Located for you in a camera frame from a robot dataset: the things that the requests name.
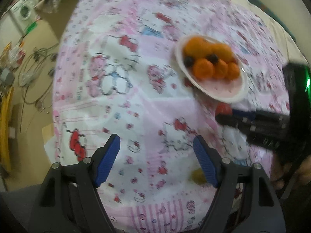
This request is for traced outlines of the red tomato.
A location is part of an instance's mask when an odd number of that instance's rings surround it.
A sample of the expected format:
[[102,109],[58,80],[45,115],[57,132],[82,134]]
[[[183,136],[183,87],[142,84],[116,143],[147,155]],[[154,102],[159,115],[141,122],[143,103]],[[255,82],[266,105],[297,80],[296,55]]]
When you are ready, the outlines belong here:
[[219,103],[215,110],[215,116],[218,115],[232,115],[232,107],[227,103]]

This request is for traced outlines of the green lime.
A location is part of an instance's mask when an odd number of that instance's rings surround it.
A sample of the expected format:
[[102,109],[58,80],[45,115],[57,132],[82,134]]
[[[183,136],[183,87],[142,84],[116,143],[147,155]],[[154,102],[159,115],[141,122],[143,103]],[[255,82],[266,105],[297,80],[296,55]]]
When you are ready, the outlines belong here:
[[207,180],[204,176],[203,170],[198,168],[191,172],[190,179],[197,185],[204,185],[207,183]]

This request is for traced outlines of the dark grape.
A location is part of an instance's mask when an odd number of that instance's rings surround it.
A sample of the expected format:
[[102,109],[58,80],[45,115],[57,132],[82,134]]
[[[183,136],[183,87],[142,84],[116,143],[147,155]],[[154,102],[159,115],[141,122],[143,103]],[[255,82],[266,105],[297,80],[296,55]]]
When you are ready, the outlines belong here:
[[183,63],[186,68],[192,67],[195,63],[195,59],[191,56],[186,56],[183,60]]
[[211,54],[211,55],[208,55],[207,57],[206,57],[206,59],[208,60],[208,61],[210,61],[212,64],[217,64],[217,62],[219,61],[219,58],[218,58],[218,56],[216,55],[216,54]]

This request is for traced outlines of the white pink plate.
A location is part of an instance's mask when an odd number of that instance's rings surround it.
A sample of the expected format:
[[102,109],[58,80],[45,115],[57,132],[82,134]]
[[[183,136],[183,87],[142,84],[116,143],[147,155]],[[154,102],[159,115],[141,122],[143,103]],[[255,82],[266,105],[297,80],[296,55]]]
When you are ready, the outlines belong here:
[[198,90],[215,100],[228,104],[242,101],[248,93],[248,76],[238,56],[235,55],[234,59],[240,69],[239,78],[231,82],[226,79],[208,79],[201,82],[193,76],[190,69],[183,62],[183,48],[192,37],[197,37],[197,34],[180,37],[175,46],[176,62],[185,77]]

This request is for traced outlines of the small mandarin right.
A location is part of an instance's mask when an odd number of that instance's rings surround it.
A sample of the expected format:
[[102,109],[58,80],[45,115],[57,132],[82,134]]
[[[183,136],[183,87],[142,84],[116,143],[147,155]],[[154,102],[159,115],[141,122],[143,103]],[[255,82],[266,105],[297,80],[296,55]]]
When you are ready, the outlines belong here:
[[228,72],[226,75],[226,79],[233,81],[236,80],[240,76],[240,68],[234,62],[229,62],[228,64]]

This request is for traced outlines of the small mandarin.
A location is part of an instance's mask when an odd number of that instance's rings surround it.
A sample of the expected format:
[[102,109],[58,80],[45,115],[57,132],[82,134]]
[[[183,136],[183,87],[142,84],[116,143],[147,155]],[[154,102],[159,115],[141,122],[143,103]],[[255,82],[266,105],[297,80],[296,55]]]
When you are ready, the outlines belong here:
[[240,76],[240,68],[234,62],[229,62],[228,64],[228,72],[226,75],[226,79],[233,81],[236,80]]
[[214,64],[214,79],[224,79],[228,73],[228,64],[222,59],[218,59],[218,61]]
[[214,72],[214,64],[205,58],[197,59],[192,67],[194,77],[200,81],[212,78]]

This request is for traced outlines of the small mandarin middle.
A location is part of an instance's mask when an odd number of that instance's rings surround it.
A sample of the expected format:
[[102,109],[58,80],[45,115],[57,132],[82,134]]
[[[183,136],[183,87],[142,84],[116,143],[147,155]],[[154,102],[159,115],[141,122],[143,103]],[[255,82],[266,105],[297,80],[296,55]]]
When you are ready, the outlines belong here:
[[218,59],[218,61],[214,64],[214,79],[224,79],[228,73],[228,64],[222,59]]

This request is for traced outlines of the large orange right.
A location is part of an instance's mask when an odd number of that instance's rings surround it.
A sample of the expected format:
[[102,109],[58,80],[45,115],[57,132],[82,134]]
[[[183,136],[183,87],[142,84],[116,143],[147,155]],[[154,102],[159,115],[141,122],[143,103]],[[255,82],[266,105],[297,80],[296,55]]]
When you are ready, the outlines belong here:
[[234,53],[231,47],[225,43],[214,43],[212,45],[213,53],[225,62],[231,62],[234,59]]

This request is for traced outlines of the large orange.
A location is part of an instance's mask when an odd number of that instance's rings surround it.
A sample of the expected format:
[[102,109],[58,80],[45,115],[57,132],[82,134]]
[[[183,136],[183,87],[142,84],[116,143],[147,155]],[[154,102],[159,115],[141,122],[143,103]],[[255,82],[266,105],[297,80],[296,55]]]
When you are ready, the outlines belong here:
[[205,58],[212,53],[212,44],[200,36],[192,37],[183,47],[184,56],[189,56],[194,59]]
[[214,43],[212,45],[213,53],[225,62],[231,62],[234,59],[234,53],[231,47],[225,43]]

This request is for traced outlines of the small mandarin left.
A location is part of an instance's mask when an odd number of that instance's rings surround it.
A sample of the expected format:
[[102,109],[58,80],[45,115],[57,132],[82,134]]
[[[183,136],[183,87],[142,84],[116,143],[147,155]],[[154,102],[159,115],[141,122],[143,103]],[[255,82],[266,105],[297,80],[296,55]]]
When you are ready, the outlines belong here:
[[197,59],[192,67],[194,77],[200,81],[212,78],[214,72],[214,64],[205,58]]

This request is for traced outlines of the dark grape on plate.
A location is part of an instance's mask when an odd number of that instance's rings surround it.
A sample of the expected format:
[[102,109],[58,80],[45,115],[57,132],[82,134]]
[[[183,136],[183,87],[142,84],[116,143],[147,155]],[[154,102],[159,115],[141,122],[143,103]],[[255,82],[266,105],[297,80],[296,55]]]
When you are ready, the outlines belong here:
[[186,68],[192,67],[195,63],[195,59],[191,56],[186,56],[183,60],[183,63]]

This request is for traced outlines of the large orange left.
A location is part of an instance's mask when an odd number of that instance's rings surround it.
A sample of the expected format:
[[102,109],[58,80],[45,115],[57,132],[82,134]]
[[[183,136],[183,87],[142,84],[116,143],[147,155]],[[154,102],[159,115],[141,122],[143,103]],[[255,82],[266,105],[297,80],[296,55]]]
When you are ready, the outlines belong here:
[[212,44],[200,36],[192,37],[183,47],[184,56],[189,56],[194,59],[205,58],[212,53]]

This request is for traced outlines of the pink Hello Kitty cloth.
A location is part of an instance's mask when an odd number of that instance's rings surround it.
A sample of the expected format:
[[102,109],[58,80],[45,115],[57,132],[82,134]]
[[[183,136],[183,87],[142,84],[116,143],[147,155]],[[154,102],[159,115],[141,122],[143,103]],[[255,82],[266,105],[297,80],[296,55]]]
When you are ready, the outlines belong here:
[[234,163],[262,164],[272,154],[248,145],[215,121],[217,102],[191,86],[175,60],[182,36],[228,44],[248,75],[243,110],[287,113],[285,57],[262,17],[246,0],[80,0],[62,37],[53,92],[55,144],[46,152],[77,163],[112,133],[121,148],[98,189],[111,221],[125,232],[198,228],[215,190],[196,185],[192,141]]

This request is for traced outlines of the white washing machine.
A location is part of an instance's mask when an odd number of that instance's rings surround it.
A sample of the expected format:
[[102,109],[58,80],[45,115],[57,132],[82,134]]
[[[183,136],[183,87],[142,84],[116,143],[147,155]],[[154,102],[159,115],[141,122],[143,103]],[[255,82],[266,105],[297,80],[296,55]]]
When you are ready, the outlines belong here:
[[10,8],[10,16],[17,29],[24,35],[27,29],[36,22],[36,12],[32,0],[17,0]]

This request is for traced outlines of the yellow wooden frame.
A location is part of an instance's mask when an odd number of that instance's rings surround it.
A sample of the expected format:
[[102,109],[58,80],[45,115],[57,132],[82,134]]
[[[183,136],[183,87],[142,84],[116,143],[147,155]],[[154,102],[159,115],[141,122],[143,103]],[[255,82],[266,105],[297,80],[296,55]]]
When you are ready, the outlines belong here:
[[10,108],[14,94],[14,87],[11,87],[1,101],[1,166],[10,173],[10,152],[8,147],[9,140],[9,121],[11,117]]

